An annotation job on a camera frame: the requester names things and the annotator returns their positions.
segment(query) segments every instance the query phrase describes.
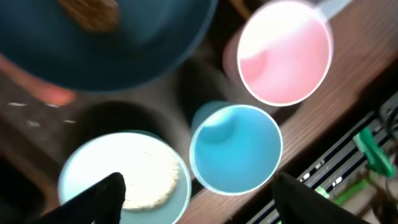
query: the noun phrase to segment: blue cup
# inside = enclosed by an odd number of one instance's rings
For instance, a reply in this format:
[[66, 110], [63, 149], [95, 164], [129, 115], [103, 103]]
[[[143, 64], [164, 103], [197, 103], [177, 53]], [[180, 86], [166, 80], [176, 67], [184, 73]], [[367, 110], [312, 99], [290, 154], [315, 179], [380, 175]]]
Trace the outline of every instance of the blue cup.
[[250, 105], [214, 101], [192, 121], [190, 162], [198, 181], [222, 195], [258, 189], [273, 175], [282, 156], [277, 123]]

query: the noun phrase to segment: pink cup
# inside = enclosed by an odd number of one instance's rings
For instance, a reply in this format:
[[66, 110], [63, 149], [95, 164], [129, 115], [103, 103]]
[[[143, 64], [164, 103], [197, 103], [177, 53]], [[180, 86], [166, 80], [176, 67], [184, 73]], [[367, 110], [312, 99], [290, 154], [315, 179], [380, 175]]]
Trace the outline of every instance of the pink cup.
[[332, 56], [328, 19], [307, 2], [279, 0], [260, 7], [234, 35], [223, 66], [259, 101], [289, 106], [320, 86]]

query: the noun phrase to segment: dark blue bowl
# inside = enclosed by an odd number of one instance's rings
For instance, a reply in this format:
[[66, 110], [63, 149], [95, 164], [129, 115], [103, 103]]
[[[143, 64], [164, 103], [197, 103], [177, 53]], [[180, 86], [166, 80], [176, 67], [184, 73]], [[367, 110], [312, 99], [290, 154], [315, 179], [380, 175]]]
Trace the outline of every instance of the dark blue bowl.
[[217, 0], [117, 0], [119, 29], [91, 34], [57, 0], [0, 1], [0, 52], [66, 88], [134, 87], [180, 65], [200, 43]]

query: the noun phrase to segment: cup rim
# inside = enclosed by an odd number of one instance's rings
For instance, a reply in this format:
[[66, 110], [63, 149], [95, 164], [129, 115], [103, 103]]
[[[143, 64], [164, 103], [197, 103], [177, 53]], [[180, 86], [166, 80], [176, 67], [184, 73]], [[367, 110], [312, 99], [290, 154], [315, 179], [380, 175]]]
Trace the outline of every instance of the cup rim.
[[[273, 169], [273, 171], [268, 175], [268, 177], [261, 182], [259, 185], [249, 189], [249, 190], [245, 190], [242, 192], [225, 192], [225, 191], [221, 191], [218, 190], [216, 188], [214, 188], [212, 185], [210, 185], [201, 175], [199, 170], [197, 169], [197, 165], [196, 165], [196, 160], [195, 160], [195, 144], [197, 142], [198, 136], [200, 131], [203, 129], [206, 121], [216, 112], [220, 111], [220, 110], [227, 110], [229, 108], [249, 108], [252, 110], [256, 110], [262, 114], [264, 114], [269, 120], [271, 120], [272, 124], [274, 124], [274, 127], [276, 128], [278, 135], [279, 135], [279, 141], [280, 141], [280, 149], [279, 149], [279, 157], [278, 157], [278, 161]], [[249, 192], [252, 192], [253, 190], [257, 190], [259, 187], [263, 186], [274, 174], [275, 171], [277, 170], [277, 168], [279, 167], [279, 163], [280, 163], [280, 159], [282, 158], [282, 153], [283, 153], [283, 139], [282, 139], [282, 133], [280, 131], [280, 128], [278, 126], [278, 124], [276, 123], [276, 121], [272, 118], [271, 115], [269, 115], [267, 112], [263, 111], [262, 109], [256, 107], [256, 106], [251, 106], [251, 105], [244, 105], [244, 104], [238, 104], [238, 105], [228, 105], [228, 106], [224, 106], [216, 111], [214, 111], [211, 115], [209, 115], [206, 119], [204, 119], [199, 127], [195, 130], [195, 132], [193, 133], [193, 137], [191, 140], [191, 144], [190, 144], [190, 153], [189, 153], [189, 160], [191, 163], [191, 168], [193, 171], [193, 174], [195, 175], [195, 177], [197, 178], [197, 180], [199, 181], [199, 183], [201, 183], [204, 187], [206, 187], [207, 189], [209, 189], [210, 191], [216, 193], [216, 194], [220, 194], [220, 195], [227, 195], [227, 196], [237, 196], [237, 195], [243, 195]]]
[[[329, 50], [329, 54], [328, 54], [328, 63], [326, 65], [325, 72], [323, 73], [323, 75], [322, 75], [321, 79], [319, 80], [319, 82], [317, 83], [317, 85], [311, 90], [311, 92], [309, 92], [304, 97], [302, 97], [302, 98], [300, 98], [298, 100], [295, 100], [295, 101], [291, 101], [291, 102], [288, 102], [288, 103], [274, 103], [274, 102], [262, 99], [259, 95], [257, 95], [253, 91], [253, 89], [249, 86], [247, 81], [244, 79], [243, 73], [242, 73], [242, 69], [241, 69], [241, 63], [240, 63], [240, 60], [239, 60], [239, 50], [241, 48], [242, 39], [245, 36], [245, 30], [246, 30], [248, 24], [258, 14], [260, 14], [264, 9], [266, 9], [267, 7], [269, 7], [271, 5], [283, 3], [283, 2], [294, 2], [294, 3], [299, 3], [299, 4], [302, 4], [304, 6], [307, 6], [308, 9], [309, 9], [307, 13], [310, 14], [311, 16], [317, 18], [318, 21], [322, 21], [321, 22], [322, 29], [325, 31], [326, 38], [327, 38], [327, 41], [328, 41], [328, 46], [329, 46], [330, 50]], [[244, 27], [242, 29], [241, 36], [239, 37], [239, 40], [238, 40], [238, 48], [237, 48], [237, 54], [236, 54], [236, 63], [238, 64], [239, 77], [240, 77], [241, 81], [243, 82], [243, 85], [247, 89], [247, 91], [250, 92], [250, 94], [253, 97], [255, 97], [255, 99], [259, 100], [262, 103], [265, 103], [265, 104], [271, 105], [271, 106], [278, 106], [278, 107], [291, 106], [291, 105], [294, 105], [296, 103], [300, 103], [301, 101], [303, 101], [303, 100], [307, 99], [309, 96], [311, 96], [319, 88], [319, 86], [322, 84], [322, 82], [324, 81], [327, 73], [329, 72], [329, 69], [330, 69], [330, 66], [331, 66], [331, 62], [332, 62], [332, 59], [333, 59], [334, 45], [335, 44], [334, 44], [334, 39], [333, 39], [333, 32], [332, 32], [332, 29], [331, 29], [330, 24], [328, 22], [328, 19], [326, 18], [326, 16], [322, 12], [320, 12], [318, 10], [318, 8], [314, 4], [312, 4], [310, 2], [307, 2], [307, 1], [303, 1], [303, 0], [273, 0], [271, 2], [265, 3], [260, 8], [258, 8], [253, 13], [253, 15], [249, 18], [249, 20], [245, 23], [245, 25], [244, 25]]]
[[175, 156], [175, 158], [178, 160], [178, 163], [181, 165], [182, 170], [185, 174], [185, 177], [187, 179], [187, 195], [185, 198], [185, 203], [179, 213], [179, 215], [175, 218], [175, 220], [173, 221], [172, 224], [176, 224], [182, 217], [182, 215], [185, 213], [190, 198], [191, 198], [191, 194], [192, 194], [192, 178], [190, 176], [190, 172], [189, 169], [187, 167], [187, 165], [185, 164], [185, 162], [183, 161], [183, 159], [181, 158], [181, 156], [171, 147], [169, 146], [166, 142], [164, 142], [161, 138], [155, 138], [151, 135], [148, 134], [144, 134], [142, 133], [140, 130], [131, 130], [131, 131], [123, 131], [120, 133], [111, 133], [111, 134], [104, 134], [102, 136], [99, 136], [97, 138], [91, 139], [89, 141], [87, 141], [86, 143], [84, 143], [83, 145], [81, 145], [78, 149], [75, 150], [75, 152], [73, 152], [69, 158], [67, 159], [67, 161], [64, 163], [64, 165], [62, 166], [62, 170], [61, 173], [59, 175], [58, 178], [58, 201], [60, 202], [61, 205], [63, 205], [64, 203], [66, 203], [67, 201], [63, 198], [62, 194], [61, 194], [61, 188], [62, 186], [65, 186], [65, 184], [63, 183], [63, 179], [65, 178], [66, 174], [67, 174], [67, 169], [70, 167], [72, 160], [74, 160], [74, 158], [78, 157], [79, 153], [84, 150], [85, 147], [87, 147], [88, 145], [90, 145], [92, 142], [100, 139], [100, 138], [106, 138], [108, 136], [113, 136], [113, 135], [118, 135], [118, 134], [135, 134], [135, 135], [141, 135], [141, 136], [146, 136], [148, 138], [152, 138], [153, 140], [156, 140], [158, 142], [160, 142], [161, 144], [164, 144], [168, 150], [172, 151], [173, 155]]

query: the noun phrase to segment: cup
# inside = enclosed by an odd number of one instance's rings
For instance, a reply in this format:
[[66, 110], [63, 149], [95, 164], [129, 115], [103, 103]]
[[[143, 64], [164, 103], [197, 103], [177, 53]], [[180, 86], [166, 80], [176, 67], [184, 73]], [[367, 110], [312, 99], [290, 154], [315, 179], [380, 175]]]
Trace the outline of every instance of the cup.
[[213, 101], [192, 121], [190, 162], [198, 181], [222, 195], [259, 188], [275, 172], [282, 135], [269, 114], [250, 105]]
[[308, 98], [325, 79], [333, 56], [328, 19], [299, 0], [261, 6], [227, 44], [227, 76], [272, 106]]
[[155, 134], [146, 131], [107, 134], [90, 140], [77, 149], [67, 160], [60, 174], [60, 203], [66, 203], [113, 172], [123, 173], [121, 170], [128, 167], [132, 150], [143, 147], [158, 147], [171, 151], [180, 164], [179, 181], [173, 195], [164, 205], [142, 212], [122, 210], [120, 224], [176, 223], [190, 200], [191, 177], [181, 157]]

